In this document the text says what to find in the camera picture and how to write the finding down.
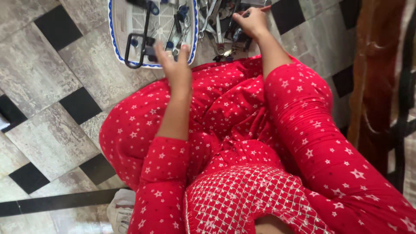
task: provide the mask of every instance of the tiled floor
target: tiled floor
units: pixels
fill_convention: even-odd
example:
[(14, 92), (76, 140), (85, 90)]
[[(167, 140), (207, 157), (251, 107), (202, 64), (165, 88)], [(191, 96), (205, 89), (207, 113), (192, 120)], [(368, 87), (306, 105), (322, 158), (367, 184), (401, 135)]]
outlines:
[[(272, 34), (328, 82), (335, 121), (346, 127), (359, 1), (273, 2)], [(0, 114), (11, 124), (0, 132), (0, 233), (112, 233), (102, 204), (125, 185), (101, 154), (99, 128), (117, 102), (163, 72), (117, 61), (106, 5), (2, 3)], [(192, 67), (211, 62), (214, 46), (199, 42)], [(252, 45), (240, 56), (258, 53)]]

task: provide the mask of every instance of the white bag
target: white bag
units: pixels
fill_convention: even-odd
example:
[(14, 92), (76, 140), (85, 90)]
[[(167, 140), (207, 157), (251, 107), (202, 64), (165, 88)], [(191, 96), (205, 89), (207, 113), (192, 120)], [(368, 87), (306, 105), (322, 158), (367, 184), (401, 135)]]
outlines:
[(107, 216), (114, 234), (126, 234), (133, 214), (136, 193), (128, 189), (120, 189), (107, 208)]

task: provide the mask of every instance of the red star print clothing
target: red star print clothing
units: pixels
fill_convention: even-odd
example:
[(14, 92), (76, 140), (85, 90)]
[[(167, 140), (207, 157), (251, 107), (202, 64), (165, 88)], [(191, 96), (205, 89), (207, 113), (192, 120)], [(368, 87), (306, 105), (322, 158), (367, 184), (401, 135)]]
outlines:
[(136, 191), (130, 234), (254, 234), (267, 214), (294, 233), (416, 233), (415, 210), (335, 127), (326, 82), (292, 60), (266, 81), (260, 56), (195, 68), (188, 142), (154, 137), (166, 79), (114, 107), (99, 140)]

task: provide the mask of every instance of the woman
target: woman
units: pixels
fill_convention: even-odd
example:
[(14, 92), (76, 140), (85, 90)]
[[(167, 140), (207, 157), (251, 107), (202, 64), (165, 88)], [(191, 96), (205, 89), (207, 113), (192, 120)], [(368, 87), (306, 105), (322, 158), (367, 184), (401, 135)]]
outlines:
[(409, 233), (416, 213), (344, 138), (332, 94), (288, 56), (265, 14), (233, 15), (261, 50), (193, 70), (156, 53), (167, 80), (121, 101), (100, 132), (134, 191), (129, 233)]

